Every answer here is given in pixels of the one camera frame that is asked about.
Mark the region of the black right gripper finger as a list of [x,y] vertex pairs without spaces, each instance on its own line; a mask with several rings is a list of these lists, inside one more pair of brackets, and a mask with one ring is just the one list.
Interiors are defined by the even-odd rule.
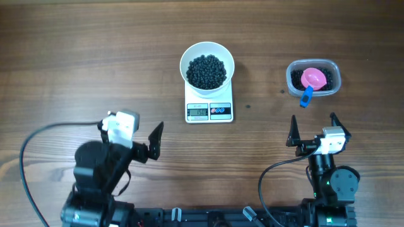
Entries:
[[345,128],[345,126],[340,122],[340,120],[338,119],[338,117],[336,116],[336,114],[334,112],[330,113],[330,118],[331,118],[332,126],[341,127],[345,133],[345,137],[352,137],[351,133],[349,133],[349,131]]
[[300,146],[300,145],[301,145],[301,139],[300,139],[300,133],[299,133],[299,128],[298,128],[298,124],[297,124],[297,119],[296,119],[296,116],[293,115],[291,117],[290,130],[289,130],[288,138],[286,141],[286,146],[294,147],[294,146]]

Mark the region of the pink scoop with blue handle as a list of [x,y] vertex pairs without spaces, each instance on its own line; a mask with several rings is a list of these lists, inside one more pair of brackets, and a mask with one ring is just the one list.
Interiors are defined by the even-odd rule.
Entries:
[[320,90],[327,84],[326,76],[319,69],[313,67],[303,71],[300,82],[305,88],[300,98],[302,108],[306,108],[310,104],[314,91]]

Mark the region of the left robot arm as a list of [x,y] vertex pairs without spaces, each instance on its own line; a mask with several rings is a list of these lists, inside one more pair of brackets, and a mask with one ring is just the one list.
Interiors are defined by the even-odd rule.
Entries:
[[75,152],[75,183],[61,211],[63,226],[143,226],[143,218],[134,205],[115,200],[113,191],[127,173],[132,161],[146,163],[157,160],[164,123],[149,135],[149,145],[131,142],[131,147],[113,143],[103,123],[97,124],[102,141],[82,144]]

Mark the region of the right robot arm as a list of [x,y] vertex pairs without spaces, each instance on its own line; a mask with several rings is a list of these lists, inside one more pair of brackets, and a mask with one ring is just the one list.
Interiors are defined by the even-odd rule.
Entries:
[[313,199],[303,199],[299,206],[299,226],[357,226],[354,207],[360,175],[349,166],[336,166],[334,156],[345,150],[352,135],[330,114],[331,126],[311,140],[300,138],[297,119],[291,118],[286,146],[295,147],[298,158],[308,159]]

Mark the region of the white digital kitchen scale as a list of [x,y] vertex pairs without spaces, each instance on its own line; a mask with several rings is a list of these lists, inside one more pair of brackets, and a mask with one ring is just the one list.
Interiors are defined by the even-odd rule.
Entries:
[[209,95],[185,85],[185,121],[188,124],[229,123],[234,120],[232,83]]

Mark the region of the black beans in bowl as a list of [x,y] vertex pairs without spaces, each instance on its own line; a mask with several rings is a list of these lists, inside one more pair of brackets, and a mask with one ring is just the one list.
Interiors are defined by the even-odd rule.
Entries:
[[189,62],[186,79],[195,88],[213,90],[223,85],[227,71],[215,55],[201,55]]

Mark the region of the white plastic bowl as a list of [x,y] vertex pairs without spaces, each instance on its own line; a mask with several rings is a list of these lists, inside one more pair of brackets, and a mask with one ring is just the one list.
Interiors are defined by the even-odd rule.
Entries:
[[223,45],[199,42],[183,53],[179,69],[185,84],[192,90],[201,96],[212,96],[230,84],[235,61]]

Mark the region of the clear container of black beans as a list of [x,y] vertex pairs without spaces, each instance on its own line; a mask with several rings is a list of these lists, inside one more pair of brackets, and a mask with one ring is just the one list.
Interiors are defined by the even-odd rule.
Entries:
[[319,69],[327,80],[324,87],[313,92],[313,97],[333,95],[340,89],[342,79],[340,69],[335,62],[328,59],[301,59],[290,63],[286,70],[286,80],[290,95],[296,97],[303,95],[305,88],[300,82],[300,78],[302,72],[310,67]]

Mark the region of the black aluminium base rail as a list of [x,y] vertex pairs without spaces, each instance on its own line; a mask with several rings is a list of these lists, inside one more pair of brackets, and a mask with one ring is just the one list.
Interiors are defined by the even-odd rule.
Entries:
[[244,209],[136,209],[128,226],[311,226],[309,216],[298,206]]

